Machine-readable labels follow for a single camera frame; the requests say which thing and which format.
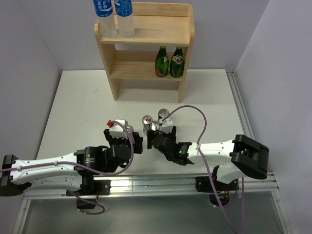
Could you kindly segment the water bottle blue label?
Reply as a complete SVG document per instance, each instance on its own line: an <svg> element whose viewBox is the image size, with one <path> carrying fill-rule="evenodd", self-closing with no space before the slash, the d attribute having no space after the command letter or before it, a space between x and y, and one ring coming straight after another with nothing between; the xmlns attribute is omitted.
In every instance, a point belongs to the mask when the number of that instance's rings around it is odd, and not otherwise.
<svg viewBox="0 0 312 234"><path fill-rule="evenodd" d="M135 34L133 7L131 0L115 0L115 10L119 33L126 38Z"/></svg>
<svg viewBox="0 0 312 234"><path fill-rule="evenodd" d="M105 38L117 35L112 2L110 0L93 0L95 13L100 24L101 34Z"/></svg>

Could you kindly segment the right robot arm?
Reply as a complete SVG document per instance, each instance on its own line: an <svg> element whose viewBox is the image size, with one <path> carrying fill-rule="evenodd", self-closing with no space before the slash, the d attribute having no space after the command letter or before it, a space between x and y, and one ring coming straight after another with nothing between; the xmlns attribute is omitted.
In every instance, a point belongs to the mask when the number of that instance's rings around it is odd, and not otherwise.
<svg viewBox="0 0 312 234"><path fill-rule="evenodd" d="M215 164L211 185L222 190L235 179L248 176L264 180L268 173L269 148L246 135L217 143L197 144L176 142L176 127L170 133L159 130L147 132L147 148L155 148L168 161L181 166L207 161Z"/></svg>

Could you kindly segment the black can front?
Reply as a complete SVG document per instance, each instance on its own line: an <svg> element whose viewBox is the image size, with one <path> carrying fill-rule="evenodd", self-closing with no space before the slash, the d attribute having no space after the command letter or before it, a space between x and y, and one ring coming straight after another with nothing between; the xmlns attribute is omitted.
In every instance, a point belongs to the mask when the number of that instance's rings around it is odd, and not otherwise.
<svg viewBox="0 0 312 234"><path fill-rule="evenodd" d="M157 120L153 120L151 123L150 123L150 129L152 131L159 131L160 130L160 124Z"/></svg>

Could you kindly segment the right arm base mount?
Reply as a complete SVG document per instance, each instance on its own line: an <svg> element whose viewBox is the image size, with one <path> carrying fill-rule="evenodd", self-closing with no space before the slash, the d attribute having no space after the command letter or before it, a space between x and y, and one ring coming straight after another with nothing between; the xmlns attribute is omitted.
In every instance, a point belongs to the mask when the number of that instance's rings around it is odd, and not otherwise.
<svg viewBox="0 0 312 234"><path fill-rule="evenodd" d="M214 186L218 195L218 198L220 199L220 202L223 206L227 206L230 204L231 196L230 192L234 192L233 198L237 196L237 192L239 189L239 182L238 179L233 180L230 184L224 184L221 182L218 182L214 179ZM200 193L208 193L209 194L209 200L214 205L219 207L219 203L216 199L216 196L214 195L214 191L212 188L212 185L210 183L208 176L197 176L195 178L195 189L197 192Z"/></svg>

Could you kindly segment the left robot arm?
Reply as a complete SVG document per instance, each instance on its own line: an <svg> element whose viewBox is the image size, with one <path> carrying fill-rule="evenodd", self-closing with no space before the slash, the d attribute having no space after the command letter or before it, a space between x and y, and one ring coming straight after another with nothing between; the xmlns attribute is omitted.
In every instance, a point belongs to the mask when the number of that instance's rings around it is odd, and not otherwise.
<svg viewBox="0 0 312 234"><path fill-rule="evenodd" d="M109 146L86 147L55 158L21 160L5 155L0 169L0 195L17 196L26 190L68 190L89 195L95 189L94 175L114 174L125 169L131 154L141 154L143 138L138 132L127 137L113 136L108 129L104 135Z"/></svg>

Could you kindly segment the black can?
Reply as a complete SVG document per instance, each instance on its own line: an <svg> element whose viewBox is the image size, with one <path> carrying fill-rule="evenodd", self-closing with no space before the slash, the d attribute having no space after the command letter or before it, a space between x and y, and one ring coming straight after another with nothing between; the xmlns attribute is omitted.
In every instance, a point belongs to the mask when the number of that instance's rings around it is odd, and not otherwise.
<svg viewBox="0 0 312 234"><path fill-rule="evenodd" d="M160 124L157 120L153 120L151 123L150 123L150 129L152 131L159 131L160 130Z"/></svg>
<svg viewBox="0 0 312 234"><path fill-rule="evenodd" d="M161 123L161 120L165 117L167 117L170 114L169 110L162 108L158 111L158 122Z"/></svg>

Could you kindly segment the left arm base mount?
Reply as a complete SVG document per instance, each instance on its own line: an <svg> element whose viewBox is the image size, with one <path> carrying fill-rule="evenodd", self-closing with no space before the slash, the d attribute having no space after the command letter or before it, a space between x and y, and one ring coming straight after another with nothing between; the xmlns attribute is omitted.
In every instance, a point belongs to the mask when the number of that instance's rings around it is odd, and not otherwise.
<svg viewBox="0 0 312 234"><path fill-rule="evenodd" d="M100 195L109 195L111 188L110 180L93 180L92 182L84 181L78 191L74 193L79 196L76 198L76 207L79 210L87 211L94 209L98 203ZM85 198L83 201L82 196L95 196L95 198Z"/></svg>

